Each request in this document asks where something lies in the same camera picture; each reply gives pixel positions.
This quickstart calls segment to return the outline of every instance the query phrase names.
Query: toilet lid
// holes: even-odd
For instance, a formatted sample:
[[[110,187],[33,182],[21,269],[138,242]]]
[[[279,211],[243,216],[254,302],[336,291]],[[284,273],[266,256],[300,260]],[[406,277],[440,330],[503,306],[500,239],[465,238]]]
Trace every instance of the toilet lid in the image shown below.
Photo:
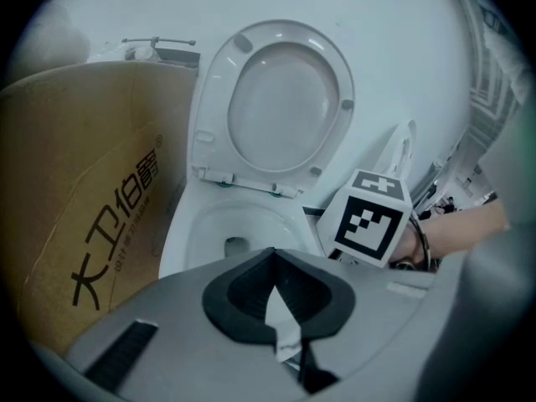
[[[293,21],[251,25],[209,67],[191,142],[193,170],[293,198],[318,180],[352,114],[352,76],[327,37]]]

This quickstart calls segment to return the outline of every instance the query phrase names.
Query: cardboard box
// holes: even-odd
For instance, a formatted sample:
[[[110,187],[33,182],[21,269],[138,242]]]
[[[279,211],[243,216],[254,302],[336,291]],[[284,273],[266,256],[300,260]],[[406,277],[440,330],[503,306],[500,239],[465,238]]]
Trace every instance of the cardboard box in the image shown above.
[[[0,270],[29,339],[62,354],[157,279],[196,76],[83,64],[0,93]]]

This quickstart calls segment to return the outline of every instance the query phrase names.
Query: hand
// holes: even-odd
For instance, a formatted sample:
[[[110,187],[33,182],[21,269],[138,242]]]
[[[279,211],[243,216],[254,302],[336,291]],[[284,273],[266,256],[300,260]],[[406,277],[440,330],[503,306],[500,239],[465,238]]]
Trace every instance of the hand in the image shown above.
[[[419,236],[411,224],[405,227],[404,233],[394,249],[389,262],[399,262],[403,259],[410,259],[414,264],[418,264],[425,259]]]

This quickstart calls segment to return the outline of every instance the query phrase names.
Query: toilet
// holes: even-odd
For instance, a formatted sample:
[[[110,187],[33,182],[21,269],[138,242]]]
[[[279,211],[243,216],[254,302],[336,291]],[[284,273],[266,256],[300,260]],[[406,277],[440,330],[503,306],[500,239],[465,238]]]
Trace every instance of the toilet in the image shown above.
[[[160,278],[266,247],[321,255],[299,197],[326,170],[353,107],[350,69],[322,33],[274,20],[233,35],[190,121],[192,175]]]

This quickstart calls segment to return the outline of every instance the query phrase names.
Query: toilet hinge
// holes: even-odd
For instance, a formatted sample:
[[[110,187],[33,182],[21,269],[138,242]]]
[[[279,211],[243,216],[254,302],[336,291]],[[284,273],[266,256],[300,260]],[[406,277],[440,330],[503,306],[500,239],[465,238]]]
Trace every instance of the toilet hinge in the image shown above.
[[[297,196],[297,191],[290,186],[284,186],[282,184],[274,184],[271,190],[275,195],[281,195],[282,197],[295,198]]]
[[[198,177],[210,182],[226,184],[232,184],[233,178],[235,178],[233,173],[223,173],[221,171],[208,170],[207,168],[199,168]]]

